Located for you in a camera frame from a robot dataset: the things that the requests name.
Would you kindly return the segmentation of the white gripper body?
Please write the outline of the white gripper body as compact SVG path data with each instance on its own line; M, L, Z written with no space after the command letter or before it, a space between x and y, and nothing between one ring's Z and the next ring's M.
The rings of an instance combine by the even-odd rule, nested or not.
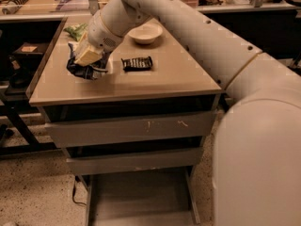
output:
M112 52L123 42L123 37L114 35L105 26L101 12L98 10L88 22L87 40L96 48L101 48L105 52Z

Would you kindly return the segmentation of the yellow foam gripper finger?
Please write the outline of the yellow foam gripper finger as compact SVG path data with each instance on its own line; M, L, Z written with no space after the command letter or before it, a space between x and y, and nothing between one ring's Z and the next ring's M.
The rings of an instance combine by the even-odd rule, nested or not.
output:
M87 38L87 32L85 32L78 44L75 46L74 62L80 66L87 66L96 62L102 57L103 49L92 45Z

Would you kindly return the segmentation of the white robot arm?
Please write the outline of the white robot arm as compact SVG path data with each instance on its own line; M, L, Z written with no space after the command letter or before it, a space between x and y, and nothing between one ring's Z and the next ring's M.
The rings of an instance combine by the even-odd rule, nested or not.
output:
M110 0L88 24L108 53L157 19L235 100L214 141L214 226L301 226L301 76L180 0Z

